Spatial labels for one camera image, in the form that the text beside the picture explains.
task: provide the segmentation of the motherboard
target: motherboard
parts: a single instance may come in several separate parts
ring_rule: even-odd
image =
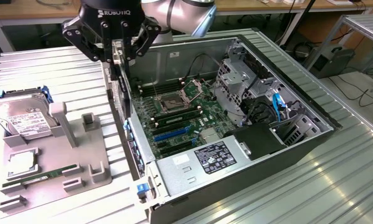
[[[139,86],[133,102],[157,159],[223,138],[235,125],[204,79]]]

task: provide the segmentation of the hard drive label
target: hard drive label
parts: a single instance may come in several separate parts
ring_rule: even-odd
[[[237,163],[223,141],[195,150],[195,154],[207,174]]]
[[[49,131],[49,125],[41,112],[8,117],[8,121],[12,123],[21,136]]]

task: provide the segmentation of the power supply label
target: power supply label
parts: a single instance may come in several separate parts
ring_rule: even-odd
[[[8,117],[8,121],[21,136],[49,131],[49,125],[41,112],[25,113]]]
[[[236,164],[235,157],[223,141],[195,150],[195,154],[207,174],[212,174]]]

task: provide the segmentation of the blue pcie slot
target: blue pcie slot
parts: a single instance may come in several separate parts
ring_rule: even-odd
[[[177,135],[185,134],[189,131],[189,128],[191,128],[191,126],[184,127],[184,129],[181,129],[181,130],[163,134],[163,135],[155,137],[155,141],[161,141],[161,140],[169,139],[172,137],[176,137]]]

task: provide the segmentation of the robotiq logo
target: robotiq logo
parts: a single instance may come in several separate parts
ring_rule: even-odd
[[[131,10],[117,11],[117,12],[99,10],[99,18],[101,18],[104,15],[131,15]]]

